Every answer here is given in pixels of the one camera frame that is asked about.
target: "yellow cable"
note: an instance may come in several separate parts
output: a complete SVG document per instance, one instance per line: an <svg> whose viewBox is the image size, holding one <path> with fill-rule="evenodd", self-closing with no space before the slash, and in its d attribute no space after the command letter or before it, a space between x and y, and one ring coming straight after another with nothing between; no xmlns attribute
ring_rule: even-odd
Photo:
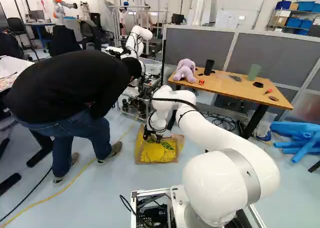
<svg viewBox="0 0 320 228"><path fill-rule="evenodd" d="M130 132L130 130L133 128L134 124L135 124L135 123L131 124L131 126L130 126L129 129L128 129L128 131L121 136L121 138L119 139L119 141L121 141L121 140L126 136L126 134L128 134L128 133ZM59 192L57 192L57 193L49 196L48 198L45 198L45 199L43 199L43 200L40 200L40 201L38 201L38 202L36 202L36 203L33 203L33 204L29 205L27 208L25 208L24 210L20 211L20 212L19 212L18 214L16 214L14 217L12 217L11 219L9 219L6 223L4 223L3 225L1 225L0 228L6 227L8 224L11 223L11 221L13 221L14 219L16 219L18 216L20 216L20 215L23 214L24 212L26 212L28 209L30 209L30 208L38 205L38 204L44 203L44 202L46 202L46 201L48 201L48 200L56 197L57 195L63 193L64 191L66 191L66 190L76 181L76 179L78 179L78 177L79 177L79 176L92 164L92 162L94 162L96 159L97 159L97 158L94 158L94 159L90 160L89 163L86 164L86 165L82 168L82 170L75 176L75 178L73 178L73 180L72 180L65 188L63 188L63 189L60 190Z"/></svg>

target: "blue jeans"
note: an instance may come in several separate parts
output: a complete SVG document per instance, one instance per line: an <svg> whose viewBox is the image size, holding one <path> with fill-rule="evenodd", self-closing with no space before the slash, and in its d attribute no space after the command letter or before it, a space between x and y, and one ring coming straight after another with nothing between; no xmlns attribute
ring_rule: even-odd
<svg viewBox="0 0 320 228"><path fill-rule="evenodd" d="M105 159L112 151L109 122L105 118L93 119L88 110L53 123L29 124L18 121L32 131L54 137L52 170L56 177L63 177L71 167L74 136L89 139L97 159Z"/></svg>

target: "blue storage bin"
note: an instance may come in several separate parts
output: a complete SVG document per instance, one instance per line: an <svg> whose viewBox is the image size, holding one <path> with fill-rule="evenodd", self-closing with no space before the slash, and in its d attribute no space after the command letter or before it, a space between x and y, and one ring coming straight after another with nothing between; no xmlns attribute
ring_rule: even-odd
<svg viewBox="0 0 320 228"><path fill-rule="evenodd" d="M291 5L291 1L282 0L280 2L277 2L275 10L278 10L278 9L289 9L290 5Z"/></svg>
<svg viewBox="0 0 320 228"><path fill-rule="evenodd" d="M312 12L320 13L320 4L314 4Z"/></svg>
<svg viewBox="0 0 320 228"><path fill-rule="evenodd" d="M292 28L299 28L301 23L302 23L301 19L288 18L288 21L286 22L286 26L292 27Z"/></svg>
<svg viewBox="0 0 320 228"><path fill-rule="evenodd" d="M302 29L310 29L311 27L312 27L312 21L310 21L310 20L302 20L302 23L301 23L301 25L300 25L300 28L302 28Z"/></svg>
<svg viewBox="0 0 320 228"><path fill-rule="evenodd" d="M308 30L298 30L298 29L296 29L296 30L294 31L294 34L307 35L308 32L309 32Z"/></svg>
<svg viewBox="0 0 320 228"><path fill-rule="evenodd" d="M300 10L300 11L310 11L311 12L315 6L315 2L298 2L298 3L299 3L298 10Z"/></svg>

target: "sneaker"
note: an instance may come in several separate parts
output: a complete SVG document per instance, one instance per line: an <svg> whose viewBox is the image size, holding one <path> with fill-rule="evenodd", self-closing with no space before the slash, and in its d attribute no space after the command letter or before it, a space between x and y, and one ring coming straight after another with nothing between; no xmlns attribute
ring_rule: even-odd
<svg viewBox="0 0 320 228"><path fill-rule="evenodd" d="M80 154L78 152L75 152L71 155L71 161L72 161L72 164L71 164L71 168L76 164L78 163L80 159ZM53 184L56 185L56 184L62 184L63 183L63 180L64 180L65 176L63 177L54 177L53 178Z"/></svg>
<svg viewBox="0 0 320 228"><path fill-rule="evenodd" d="M112 146L112 151L111 153L107 156L107 158L105 159L98 159L98 164L105 164L109 159L111 159L112 157L115 157L117 154L120 153L122 149L122 142L121 141L118 141L117 143L115 143L113 146Z"/></svg>

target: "cubicle partition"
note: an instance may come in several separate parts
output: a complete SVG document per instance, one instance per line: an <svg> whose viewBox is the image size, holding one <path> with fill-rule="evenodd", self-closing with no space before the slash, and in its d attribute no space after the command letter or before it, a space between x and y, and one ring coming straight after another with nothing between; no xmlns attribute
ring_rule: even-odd
<svg viewBox="0 0 320 228"><path fill-rule="evenodd" d="M259 64L262 66L259 76L273 81L294 107L299 106L305 93L320 100L320 38L176 25L166 27L165 38L166 64L176 65L180 59L189 58L204 67L207 59L213 59L214 69L240 74L248 74L251 64ZM320 122L306 120L299 115L302 111L297 114L295 110L272 107L268 111L278 114L279 119L294 116L296 120Z"/></svg>

